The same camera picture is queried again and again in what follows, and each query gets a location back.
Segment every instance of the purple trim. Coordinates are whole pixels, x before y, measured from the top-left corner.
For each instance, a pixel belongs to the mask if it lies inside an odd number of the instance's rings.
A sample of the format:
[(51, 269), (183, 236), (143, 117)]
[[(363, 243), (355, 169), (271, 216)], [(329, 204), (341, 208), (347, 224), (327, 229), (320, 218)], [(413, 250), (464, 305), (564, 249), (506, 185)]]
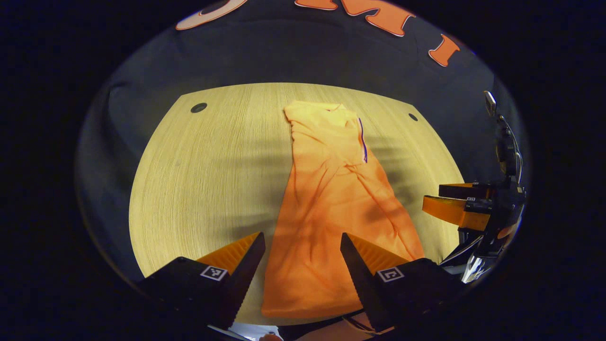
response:
[(362, 120), (358, 117), (358, 121), (360, 122), (360, 128), (362, 128), (362, 145), (364, 146), (364, 162), (368, 163), (368, 152), (366, 151), (366, 143), (364, 142), (364, 126), (362, 125)]

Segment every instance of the wood grain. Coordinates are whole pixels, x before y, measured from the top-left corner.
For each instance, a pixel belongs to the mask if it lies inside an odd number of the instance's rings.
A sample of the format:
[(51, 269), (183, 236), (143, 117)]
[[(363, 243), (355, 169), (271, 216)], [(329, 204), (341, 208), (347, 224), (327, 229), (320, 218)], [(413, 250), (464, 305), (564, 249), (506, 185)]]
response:
[[(292, 166), (291, 102), (343, 103), (358, 113), (367, 146), (415, 223), (426, 257), (458, 245), (455, 225), (421, 211), (424, 195), (463, 179), (448, 149), (411, 105), (372, 93), (299, 83), (220, 87), (181, 96), (152, 135), (130, 197), (130, 237), (145, 276), (177, 256), (197, 259), (256, 231), (267, 251), (237, 322), (291, 325), (314, 320), (261, 315), (271, 239)], [(191, 113), (198, 103), (202, 112)], [(413, 114), (418, 121), (408, 114)]]

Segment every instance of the table surface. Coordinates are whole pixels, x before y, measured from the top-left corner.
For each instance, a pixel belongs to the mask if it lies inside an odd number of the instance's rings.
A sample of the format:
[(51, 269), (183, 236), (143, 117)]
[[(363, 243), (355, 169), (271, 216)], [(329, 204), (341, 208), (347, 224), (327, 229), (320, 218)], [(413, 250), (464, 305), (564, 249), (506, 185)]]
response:
[[(154, 131), (130, 197), (130, 237), (149, 276), (177, 256), (197, 259), (257, 231), (267, 250), (236, 322), (293, 325), (323, 319), (261, 315), (265, 267), (292, 166), (293, 101), (342, 103), (408, 210), (425, 256), (440, 262), (459, 243), (457, 226), (421, 211), (424, 195), (463, 179), (448, 149), (411, 105), (372, 93), (299, 83), (219, 87), (179, 97)], [(191, 108), (207, 107), (198, 113)]]

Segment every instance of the orange letter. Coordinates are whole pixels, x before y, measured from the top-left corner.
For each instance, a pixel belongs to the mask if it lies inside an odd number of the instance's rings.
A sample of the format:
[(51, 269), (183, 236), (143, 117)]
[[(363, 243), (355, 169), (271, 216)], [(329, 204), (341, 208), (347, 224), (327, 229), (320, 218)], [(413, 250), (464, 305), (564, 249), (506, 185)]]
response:
[(461, 51), (459, 47), (445, 35), (442, 36), (442, 42), (435, 50), (429, 50), (429, 56), (441, 66), (447, 67), (448, 60), (455, 51)]
[(210, 13), (203, 13), (204, 10), (200, 12), (194, 13), (187, 18), (179, 21), (177, 24), (177, 30), (187, 30), (196, 26), (200, 26), (205, 24), (206, 22), (215, 20), (216, 18), (220, 18), (229, 12), (235, 10), (236, 8), (242, 6), (246, 0), (229, 0), (225, 5), (221, 8), (217, 8), (216, 10)]
[(333, 0), (296, 0), (295, 5), (328, 11), (336, 10), (337, 7), (339, 7), (333, 2)]
[(356, 16), (364, 12), (378, 10), (374, 15), (367, 15), (366, 21), (396, 36), (404, 36), (402, 27), (414, 14), (380, 0), (341, 0), (347, 14)]

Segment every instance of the folded shirt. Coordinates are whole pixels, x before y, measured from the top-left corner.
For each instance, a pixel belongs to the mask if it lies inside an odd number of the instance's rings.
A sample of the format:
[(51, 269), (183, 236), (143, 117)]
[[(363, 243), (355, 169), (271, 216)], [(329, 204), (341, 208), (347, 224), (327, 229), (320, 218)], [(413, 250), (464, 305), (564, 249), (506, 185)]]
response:
[(421, 241), (387, 175), (364, 141), (357, 115), (342, 104), (294, 102), (293, 167), (265, 271), (261, 312), (312, 319), (362, 309), (341, 255), (349, 232), (407, 260)]

